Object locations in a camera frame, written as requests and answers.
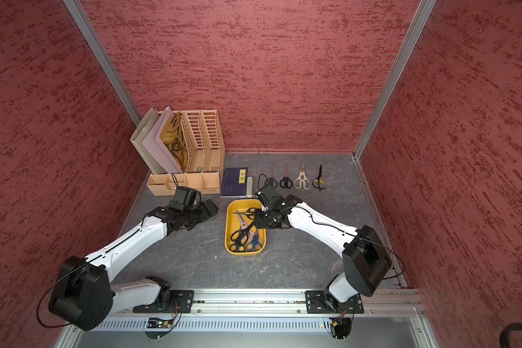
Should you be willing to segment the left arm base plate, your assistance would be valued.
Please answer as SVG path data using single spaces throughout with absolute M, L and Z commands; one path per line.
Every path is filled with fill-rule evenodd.
M 190 313 L 194 302 L 195 291 L 193 290 L 170 290 L 162 291 L 160 297 L 152 304 L 144 304 L 133 308 L 134 313 L 148 314 L 176 314 Z

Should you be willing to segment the lilac folder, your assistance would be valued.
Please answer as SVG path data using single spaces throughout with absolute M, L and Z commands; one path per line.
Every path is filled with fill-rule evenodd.
M 180 154 L 181 142 L 178 138 L 172 138 L 168 142 L 164 141 L 165 135 L 170 135 L 168 127 L 174 116 L 175 113 L 170 107 L 165 108 L 142 141 L 142 145 L 157 164 L 152 171 L 153 174 L 183 172 Z

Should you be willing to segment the black red handled scissors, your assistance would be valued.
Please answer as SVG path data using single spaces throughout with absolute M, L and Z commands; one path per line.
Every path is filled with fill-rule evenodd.
M 283 178 L 279 181 L 279 185 L 283 189 L 291 189 L 294 185 L 293 181 L 289 177 L 288 166 L 284 165 L 284 175 Z

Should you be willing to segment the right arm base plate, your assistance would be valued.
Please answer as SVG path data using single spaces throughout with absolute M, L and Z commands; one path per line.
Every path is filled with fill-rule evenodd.
M 340 302 L 329 291 L 311 290 L 305 293 L 305 302 L 309 314 L 363 314 L 363 302 L 359 294 Z

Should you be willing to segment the aluminium mounting rail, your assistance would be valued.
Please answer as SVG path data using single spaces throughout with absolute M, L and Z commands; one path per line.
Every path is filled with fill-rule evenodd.
M 306 289 L 181 291 L 184 312 L 108 317 L 98 328 L 63 329 L 58 347 L 435 347 L 419 293 L 383 289 L 356 296 L 345 314 Z

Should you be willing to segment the pale green stapler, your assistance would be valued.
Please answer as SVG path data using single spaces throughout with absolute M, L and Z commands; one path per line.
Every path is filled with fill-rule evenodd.
M 253 177 L 250 175 L 247 177 L 246 187 L 247 187 L 246 197 L 252 197 L 253 191 L 254 191 L 254 183 L 253 183 Z

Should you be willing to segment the grey-green folder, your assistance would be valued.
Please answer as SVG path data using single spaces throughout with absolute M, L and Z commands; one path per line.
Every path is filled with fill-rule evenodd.
M 159 164 L 158 161 L 151 155 L 151 152 L 146 147 L 146 142 L 149 134 L 153 130 L 160 118 L 160 113 L 157 109 L 151 108 L 142 117 L 136 130 L 133 132 L 130 142 L 135 147 L 146 166 L 149 168 L 151 174 L 166 174 L 166 170 Z

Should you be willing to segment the beige desk organizer file rack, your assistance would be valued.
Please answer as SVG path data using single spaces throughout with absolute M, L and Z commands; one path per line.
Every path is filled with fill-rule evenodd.
M 146 187 L 157 197 L 172 196 L 177 186 L 203 194 L 220 194 L 225 163 L 225 143 L 217 110 L 181 111 L 189 162 L 186 171 L 150 174 Z

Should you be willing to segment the yellow black handled scissors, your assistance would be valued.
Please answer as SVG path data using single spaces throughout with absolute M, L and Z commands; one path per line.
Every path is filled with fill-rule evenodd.
M 326 189 L 326 182 L 323 180 L 323 166 L 319 166 L 318 176 L 312 181 L 312 185 L 319 191 Z

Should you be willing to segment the yellow patterned book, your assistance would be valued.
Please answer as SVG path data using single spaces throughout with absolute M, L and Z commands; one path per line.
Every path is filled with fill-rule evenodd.
M 181 123 L 183 113 L 174 112 L 166 117 L 166 123 L 161 127 L 159 139 L 170 152 L 172 158 L 178 163 L 183 172 L 188 165 L 188 149 L 184 137 L 184 130 Z

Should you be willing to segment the dark blue handled scissors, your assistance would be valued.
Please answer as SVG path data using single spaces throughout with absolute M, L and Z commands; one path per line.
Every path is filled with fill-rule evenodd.
M 266 183 L 270 184 L 272 188 L 277 188 L 278 187 L 278 182 L 275 179 L 275 171 L 274 171 L 274 166 L 273 165 L 271 166 L 270 174 L 269 174 L 269 176 L 268 176 L 268 178 L 266 180 Z

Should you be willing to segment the yellow storage tray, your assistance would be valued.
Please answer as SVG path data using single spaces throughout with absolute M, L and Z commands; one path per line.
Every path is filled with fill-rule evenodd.
M 255 256 L 265 248 L 266 230 L 255 225 L 258 200 L 234 200 L 226 214 L 225 248 L 234 256 Z

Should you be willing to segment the all black scissors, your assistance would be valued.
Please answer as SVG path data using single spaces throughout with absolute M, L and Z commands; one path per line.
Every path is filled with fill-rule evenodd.
M 254 223 L 248 224 L 241 215 L 238 215 L 238 219 L 240 229 L 232 233 L 229 251 L 235 253 L 254 252 L 255 246 L 252 243 L 253 238 L 251 236 L 251 230 Z

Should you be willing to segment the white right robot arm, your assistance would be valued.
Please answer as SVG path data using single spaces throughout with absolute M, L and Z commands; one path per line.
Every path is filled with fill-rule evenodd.
M 372 228 L 357 229 L 339 223 L 305 202 L 293 207 L 281 204 L 256 209 L 254 222 L 260 229 L 282 229 L 287 225 L 333 249 L 342 258 L 343 273 L 330 283 L 328 293 L 339 303 L 358 294 L 373 296 L 392 267 L 388 250 Z

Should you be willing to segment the cream handled kitchen scissors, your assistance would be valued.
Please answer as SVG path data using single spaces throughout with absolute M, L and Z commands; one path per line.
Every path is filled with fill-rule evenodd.
M 294 187 L 296 189 L 309 189 L 311 187 L 311 181 L 308 179 L 306 172 L 305 172 L 305 166 L 304 162 L 300 162 L 300 170 L 297 178 L 294 181 Z

